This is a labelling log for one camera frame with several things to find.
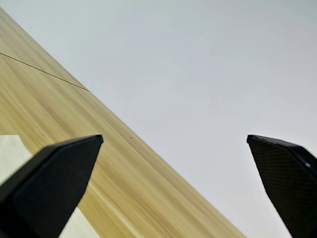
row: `wooden board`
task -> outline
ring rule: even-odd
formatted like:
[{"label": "wooden board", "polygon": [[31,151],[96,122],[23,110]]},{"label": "wooden board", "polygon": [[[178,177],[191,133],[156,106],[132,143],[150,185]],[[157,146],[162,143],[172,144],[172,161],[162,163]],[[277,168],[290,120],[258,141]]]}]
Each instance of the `wooden board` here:
[{"label": "wooden board", "polygon": [[0,53],[85,88],[0,7]]},{"label": "wooden board", "polygon": [[18,134],[32,154],[58,141],[104,136],[79,205],[101,237],[244,237],[94,95],[4,55],[0,134]]}]

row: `wood grain surface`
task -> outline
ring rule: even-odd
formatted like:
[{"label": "wood grain surface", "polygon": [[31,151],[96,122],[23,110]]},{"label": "wood grain surface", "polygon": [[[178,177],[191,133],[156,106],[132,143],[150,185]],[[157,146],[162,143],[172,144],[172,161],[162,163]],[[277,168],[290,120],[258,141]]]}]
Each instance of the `wood grain surface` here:
[{"label": "wood grain surface", "polygon": [[0,53],[85,88],[0,7]]},{"label": "wood grain surface", "polygon": [[[7,34],[0,36],[0,53],[7,55],[0,54],[0,134],[18,134],[32,154],[58,141],[104,136],[79,205],[101,237],[244,237],[65,69],[47,67],[51,56],[37,43],[24,43],[26,33],[3,11],[0,29]],[[15,44],[18,51],[11,49]]]}]

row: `gray background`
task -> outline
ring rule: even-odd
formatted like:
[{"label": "gray background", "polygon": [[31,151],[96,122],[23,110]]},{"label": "gray background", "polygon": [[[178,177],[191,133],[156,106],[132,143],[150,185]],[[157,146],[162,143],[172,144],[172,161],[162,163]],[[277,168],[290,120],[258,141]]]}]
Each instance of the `gray background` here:
[{"label": "gray background", "polygon": [[0,4],[247,237],[290,237],[246,137],[317,154],[314,1]]}]

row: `white wall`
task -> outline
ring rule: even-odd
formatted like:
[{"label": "white wall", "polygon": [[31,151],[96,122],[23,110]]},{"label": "white wall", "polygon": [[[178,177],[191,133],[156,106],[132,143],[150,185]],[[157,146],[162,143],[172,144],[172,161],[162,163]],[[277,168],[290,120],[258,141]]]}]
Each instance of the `white wall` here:
[{"label": "white wall", "polygon": [[314,1],[0,2],[247,237],[289,237],[246,137],[317,154]]}]

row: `table surface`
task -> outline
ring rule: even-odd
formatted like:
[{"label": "table surface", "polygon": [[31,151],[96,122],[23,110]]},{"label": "table surface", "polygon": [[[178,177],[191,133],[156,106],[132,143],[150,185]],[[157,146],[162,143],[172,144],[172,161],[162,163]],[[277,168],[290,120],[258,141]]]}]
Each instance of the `table surface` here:
[{"label": "table surface", "polygon": [[101,237],[244,237],[0,8],[0,134],[27,149],[102,134],[79,209]]}]

